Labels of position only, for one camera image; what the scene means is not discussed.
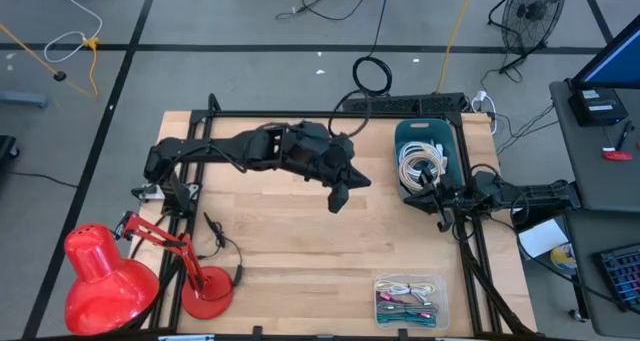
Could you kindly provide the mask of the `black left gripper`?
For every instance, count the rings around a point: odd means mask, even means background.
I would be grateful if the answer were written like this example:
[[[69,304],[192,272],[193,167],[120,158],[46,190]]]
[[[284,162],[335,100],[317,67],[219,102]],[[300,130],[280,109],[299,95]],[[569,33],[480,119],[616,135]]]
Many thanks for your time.
[[[282,168],[320,181],[325,187],[371,185],[371,180],[351,164],[354,156],[353,142],[344,135],[332,137],[321,123],[302,121],[289,125],[282,135]]]

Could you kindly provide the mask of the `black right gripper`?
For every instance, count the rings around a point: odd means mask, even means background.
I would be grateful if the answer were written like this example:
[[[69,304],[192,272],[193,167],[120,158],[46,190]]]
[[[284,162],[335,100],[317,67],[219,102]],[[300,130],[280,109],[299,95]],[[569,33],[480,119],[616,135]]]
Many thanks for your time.
[[[445,209],[461,213],[473,210],[467,188],[455,186],[448,179],[436,183],[435,176],[428,168],[422,170],[422,185],[422,191],[405,197],[403,202],[429,215]]]

